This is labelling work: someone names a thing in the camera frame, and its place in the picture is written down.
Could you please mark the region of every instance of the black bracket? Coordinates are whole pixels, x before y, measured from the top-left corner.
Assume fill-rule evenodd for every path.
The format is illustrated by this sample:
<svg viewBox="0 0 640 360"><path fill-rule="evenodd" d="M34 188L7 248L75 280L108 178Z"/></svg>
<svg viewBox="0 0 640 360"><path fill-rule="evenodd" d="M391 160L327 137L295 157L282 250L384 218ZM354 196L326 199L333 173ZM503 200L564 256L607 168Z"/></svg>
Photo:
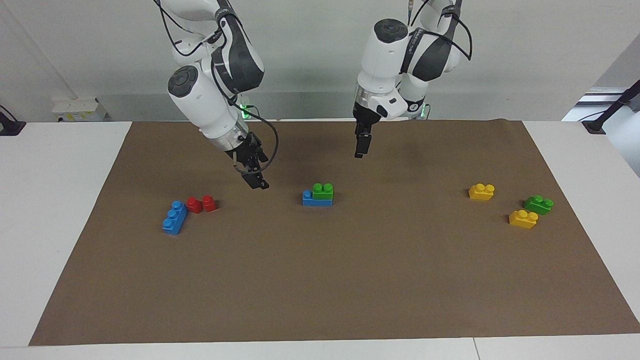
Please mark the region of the black bracket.
<svg viewBox="0 0 640 360"><path fill-rule="evenodd" d="M593 121L583 121L582 125L584 125L584 128L587 129L587 131L589 131L589 134L594 134L594 135L606 135L607 133L605 133L604 129L600 128L600 129L592 129L591 127Z"/></svg>
<svg viewBox="0 0 640 360"><path fill-rule="evenodd" d="M24 129L27 123L24 121L11 121L3 113L0 113L0 124L3 127L2 131L0 131L0 136L16 136Z"/></svg>
<svg viewBox="0 0 640 360"><path fill-rule="evenodd" d="M386 114L386 110L382 106L379 106L379 108ZM355 157L362 159L369 152L369 146L371 145L371 126L380 121L382 116L356 102L353 106L353 117L356 118Z"/></svg>
<svg viewBox="0 0 640 360"><path fill-rule="evenodd" d="M269 158L264 154L262 142L258 136L249 132L239 147L225 152L234 159L234 167L236 167L236 162L240 162L246 172L251 173L242 174L242 178L252 189L265 190L269 188L269 183L264 180L260 171L260 162L267 162Z"/></svg>

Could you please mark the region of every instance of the red block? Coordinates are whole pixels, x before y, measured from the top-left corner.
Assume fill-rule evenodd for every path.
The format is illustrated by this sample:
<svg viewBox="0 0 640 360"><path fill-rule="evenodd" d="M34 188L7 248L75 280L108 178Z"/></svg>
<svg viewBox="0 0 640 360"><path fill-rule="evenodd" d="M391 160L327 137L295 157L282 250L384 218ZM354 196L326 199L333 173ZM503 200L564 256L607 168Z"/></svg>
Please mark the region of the red block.
<svg viewBox="0 0 640 360"><path fill-rule="evenodd" d="M202 198L202 205L207 212L214 211L216 209L216 202L213 201L211 195L204 195Z"/></svg>
<svg viewBox="0 0 640 360"><path fill-rule="evenodd" d="M199 214L202 211L202 202L194 197L190 197L187 199L187 209L192 213Z"/></svg>

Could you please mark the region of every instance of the black cable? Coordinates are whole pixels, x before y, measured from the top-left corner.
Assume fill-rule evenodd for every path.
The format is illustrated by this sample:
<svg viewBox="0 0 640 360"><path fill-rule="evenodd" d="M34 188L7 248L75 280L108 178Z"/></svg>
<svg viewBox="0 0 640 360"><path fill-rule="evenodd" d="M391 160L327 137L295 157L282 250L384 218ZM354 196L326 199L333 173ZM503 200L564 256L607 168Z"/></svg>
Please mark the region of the black cable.
<svg viewBox="0 0 640 360"><path fill-rule="evenodd" d="M605 111L606 111L606 110L602 110L602 111L598 111L597 113L593 113L593 114L591 114L591 115L587 115L587 116L583 117L582 119L578 120L577 122L581 122L581 121L583 121L584 119L586 119L586 118L588 118L588 117L592 117L593 115L599 115L599 114L601 114L601 113L603 113L603 112L605 112Z"/></svg>
<svg viewBox="0 0 640 360"><path fill-rule="evenodd" d="M413 24L415 24L415 19L418 19L418 15L420 15L420 12L422 11L422 9L424 9L424 7L429 3L429 0L424 0L424 2L422 3L422 5L420 5L420 8L418 9L418 12L415 13L415 15L413 16L413 21L411 21L411 26L413 26Z"/></svg>
<svg viewBox="0 0 640 360"><path fill-rule="evenodd" d="M429 106L429 112L427 112L427 116L424 118L424 120L429 120L429 114L431 114L431 104L425 104L425 106Z"/></svg>
<svg viewBox="0 0 640 360"><path fill-rule="evenodd" d="M160 16L162 17L162 23L164 24L164 30L166 31L167 36L169 37L169 40L171 40L171 45L173 45L173 48L178 52L178 54L182 55L182 56L191 56L193 53L195 53L200 46L202 46L202 41L196 45L196 47L193 48L193 50L191 50L190 52L188 52L187 54L183 53L182 51L180 51L178 49L178 47L175 45L175 41L173 41L173 37L171 36L171 33L169 32L169 26L167 26L166 24L166 19L164 17L164 10L162 8L160 8Z"/></svg>
<svg viewBox="0 0 640 360"><path fill-rule="evenodd" d="M466 51L464 51L460 45L456 44L455 41L451 40L450 38L447 38L446 36L444 36L443 34L438 34L438 33L434 33L433 31L424 31L425 34L429 34L429 35L435 35L439 38L443 38L446 42L450 43L451 45L455 46L458 50L460 50L460 52L462 53L462 55L464 55L467 60L471 60L471 54L468 54Z"/></svg>
<svg viewBox="0 0 640 360"><path fill-rule="evenodd" d="M180 25L168 12L166 12L166 10L158 3L156 3L156 5L158 5L158 7L160 8L160 11L162 11L162 13L167 16L169 18L169 20L171 20L172 23L174 23L178 28L193 34L193 31L189 30L189 29L185 29L184 27L182 27L182 25Z"/></svg>
<svg viewBox="0 0 640 360"><path fill-rule="evenodd" d="M258 109L258 107L256 105L249 105L246 107L247 109L255 109L255 112L258 113L258 116L260 116L260 109Z"/></svg>
<svg viewBox="0 0 640 360"><path fill-rule="evenodd" d="M462 20L460 20L460 17L457 16L456 14L452 14L453 19L455 19L455 21L458 22L458 24L462 25L463 28L465 28L465 31L467 32L467 35L469 36L469 54L467 56L467 59L469 59L469 61L471 61L471 56L473 55L474 52L474 39L471 36L471 30L469 30L469 28L467 27L467 25L462 22Z"/></svg>
<svg viewBox="0 0 640 360"><path fill-rule="evenodd" d="M173 46L173 48L178 52L178 54L182 55L182 56L191 56L193 53L195 53L200 46L202 46L202 41L196 45L196 47L193 48L193 50L191 50L189 53L185 54L182 51L180 51L178 49L178 47L175 45L175 41L173 40L173 37L171 36L171 32L169 31L169 25L167 25L166 23L166 18L164 17L165 15L169 17L169 19L171 19L171 21L173 21L174 24L178 25L178 27L180 29L183 29L184 31L187 31L188 33L192 33L191 31L183 28L180 24L178 24L178 22L171 17L171 15L169 15L169 13L166 12L166 10L162 7L162 5L160 5L160 1L159 0L153 0L153 2L157 5L157 7L160 9L160 16L162 17L162 23L164 25L164 30L166 31L166 35L169 37L169 40L171 41L171 45Z"/></svg>
<svg viewBox="0 0 640 360"><path fill-rule="evenodd" d="M7 114L9 114L9 116L11 116L13 118L13 121L18 122L18 119L15 118L15 116L13 116L13 114L7 110L7 108L5 108L4 106L0 105L0 108L2 108L2 110L4 110L4 112L6 112Z"/></svg>
<svg viewBox="0 0 640 360"><path fill-rule="evenodd" d="M218 90L220 91L220 93L222 94L222 96L224 96L227 99L227 102L229 103L229 105L235 107L236 109L240 110L240 111L244 111L245 113L253 116L254 118L262 121L263 123L267 124L271 130L273 131L273 136L275 137L276 140L276 144L273 147L273 153L271 154L270 159L267 161L267 163L260 169L260 170L256 170L256 171L242 171L240 170L236 164L234 164L234 169L236 169L236 171L238 171L240 174L242 175L255 175L255 174L259 174L262 171L266 170L271 163L273 162L273 160L276 158L276 154L278 153L278 148L280 146L280 136L278 135L278 130L276 129L275 126L273 126L272 123L270 123L268 120L266 120L265 118L261 117L260 115L256 115L250 111L248 111L247 109L242 109L238 104L236 104L235 101L232 101L230 97L227 96L227 94L224 92L224 90L222 90L222 86L220 86L220 83L218 82L218 78L216 77L215 73L212 74L213 80L216 83L216 86L218 87Z"/></svg>

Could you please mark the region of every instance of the blue block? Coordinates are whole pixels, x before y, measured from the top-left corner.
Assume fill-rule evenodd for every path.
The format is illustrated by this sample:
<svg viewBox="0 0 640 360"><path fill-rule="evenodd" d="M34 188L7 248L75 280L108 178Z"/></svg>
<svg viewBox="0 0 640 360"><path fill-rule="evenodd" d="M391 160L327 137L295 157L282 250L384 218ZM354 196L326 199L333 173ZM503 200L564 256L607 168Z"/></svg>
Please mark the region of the blue block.
<svg viewBox="0 0 640 360"><path fill-rule="evenodd" d="M302 205L303 206L331 206L333 200L316 200L311 194L311 190L305 190L302 193Z"/></svg>
<svg viewBox="0 0 640 360"><path fill-rule="evenodd" d="M187 217L187 206L179 201L171 204L171 210L167 212L166 219L162 222L162 230L169 235L178 235L184 218Z"/></svg>

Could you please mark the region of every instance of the yellow block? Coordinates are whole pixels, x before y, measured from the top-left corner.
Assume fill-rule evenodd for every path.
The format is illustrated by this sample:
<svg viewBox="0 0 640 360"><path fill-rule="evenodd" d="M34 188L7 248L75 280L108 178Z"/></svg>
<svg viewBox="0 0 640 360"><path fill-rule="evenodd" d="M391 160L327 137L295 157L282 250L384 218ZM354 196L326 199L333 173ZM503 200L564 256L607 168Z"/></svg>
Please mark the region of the yellow block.
<svg viewBox="0 0 640 360"><path fill-rule="evenodd" d="M487 186L483 184L475 184L474 186L471 186L471 189L469 189L469 197L474 200L487 201L493 197L494 191L495 187L491 184L488 184Z"/></svg>
<svg viewBox="0 0 640 360"><path fill-rule="evenodd" d="M509 224L530 229L538 223L538 214L517 210L509 215Z"/></svg>

